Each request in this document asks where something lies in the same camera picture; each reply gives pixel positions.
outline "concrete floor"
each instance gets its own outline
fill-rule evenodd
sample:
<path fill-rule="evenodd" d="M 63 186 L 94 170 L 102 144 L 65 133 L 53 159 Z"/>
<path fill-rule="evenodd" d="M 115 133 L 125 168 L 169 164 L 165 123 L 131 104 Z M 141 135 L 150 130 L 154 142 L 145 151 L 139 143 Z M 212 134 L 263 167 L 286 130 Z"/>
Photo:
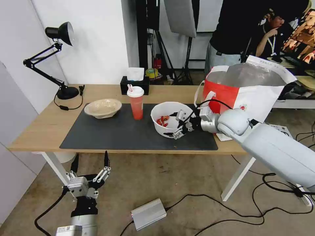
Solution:
<path fill-rule="evenodd" d="M 315 119 L 314 110 L 274 109 L 267 121 L 288 126 L 293 135 L 310 132 Z M 308 139 L 306 145 L 312 144 Z M 222 190 L 238 168 L 231 156 L 197 155 L 127 155 L 110 154 L 112 172 L 100 189 L 98 235 L 119 235 L 132 220 L 130 211 L 156 198 L 165 207 L 178 201 L 187 193 L 208 194 L 220 200 Z M 78 174 L 98 173 L 103 164 L 101 154 L 80 156 Z M 70 163 L 64 164 L 66 170 Z M 267 173 L 269 170 L 256 161 L 252 170 Z M 241 214 L 258 214 L 251 195 L 255 186 L 262 183 L 261 176 L 247 173 L 238 188 L 225 203 Z M 61 182 L 46 164 L 10 216 L 0 227 L 1 236 L 43 235 L 34 226 L 34 219 L 46 210 L 61 194 Z M 280 193 L 261 186 L 255 199 L 262 211 L 282 207 L 288 211 L 308 211 L 301 200 L 292 194 Z M 70 213 L 75 208 L 70 194 L 44 216 L 39 224 L 51 235 L 57 227 L 70 224 Z M 265 217 L 265 224 L 252 226 L 237 222 L 224 222 L 200 235 L 311 235 L 314 233 L 315 213 L 288 215 L 276 210 Z M 222 220 L 239 219 L 259 223 L 261 219 L 242 219 L 205 197 L 188 197 L 168 211 L 166 218 L 136 232 L 129 226 L 124 236 L 193 236 L 203 227 Z"/>

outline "gray pants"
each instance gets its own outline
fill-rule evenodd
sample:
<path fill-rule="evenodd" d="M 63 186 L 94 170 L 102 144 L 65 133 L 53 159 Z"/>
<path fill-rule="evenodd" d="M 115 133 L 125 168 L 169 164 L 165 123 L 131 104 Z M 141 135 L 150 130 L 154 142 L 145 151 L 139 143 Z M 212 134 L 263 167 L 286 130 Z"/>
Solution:
<path fill-rule="evenodd" d="M 241 56 L 222 54 L 217 55 L 217 50 L 211 46 L 210 42 L 207 48 L 206 62 L 204 65 L 204 73 L 207 75 L 214 66 L 233 66 L 241 62 Z"/>

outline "beige bowl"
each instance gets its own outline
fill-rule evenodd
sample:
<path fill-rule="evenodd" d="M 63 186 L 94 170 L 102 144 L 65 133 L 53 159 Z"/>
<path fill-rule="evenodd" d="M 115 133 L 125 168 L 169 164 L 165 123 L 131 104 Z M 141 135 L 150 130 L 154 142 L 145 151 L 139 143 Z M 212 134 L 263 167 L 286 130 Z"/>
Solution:
<path fill-rule="evenodd" d="M 121 106 L 121 102 L 116 99 L 102 99 L 91 102 L 84 108 L 84 112 L 97 119 L 103 119 L 115 115 Z"/>

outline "plastic cup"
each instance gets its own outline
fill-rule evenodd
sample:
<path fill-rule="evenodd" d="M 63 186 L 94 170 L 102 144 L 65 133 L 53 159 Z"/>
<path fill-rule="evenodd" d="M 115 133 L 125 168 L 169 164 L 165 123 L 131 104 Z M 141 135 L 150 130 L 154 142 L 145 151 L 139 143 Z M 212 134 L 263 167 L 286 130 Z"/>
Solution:
<path fill-rule="evenodd" d="M 130 105 L 135 120 L 143 118 L 143 95 L 144 90 L 139 86 L 132 87 L 132 91 L 128 90 L 127 95 L 130 97 Z"/>

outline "cup lid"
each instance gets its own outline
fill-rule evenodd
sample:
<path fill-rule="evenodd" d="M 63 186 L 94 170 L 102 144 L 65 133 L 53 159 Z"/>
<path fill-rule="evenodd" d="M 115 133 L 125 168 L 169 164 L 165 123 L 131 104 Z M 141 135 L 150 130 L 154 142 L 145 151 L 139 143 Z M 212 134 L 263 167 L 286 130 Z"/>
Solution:
<path fill-rule="evenodd" d="M 132 91 L 128 89 L 127 95 L 129 97 L 141 97 L 144 94 L 144 90 L 139 86 L 133 86 Z"/>

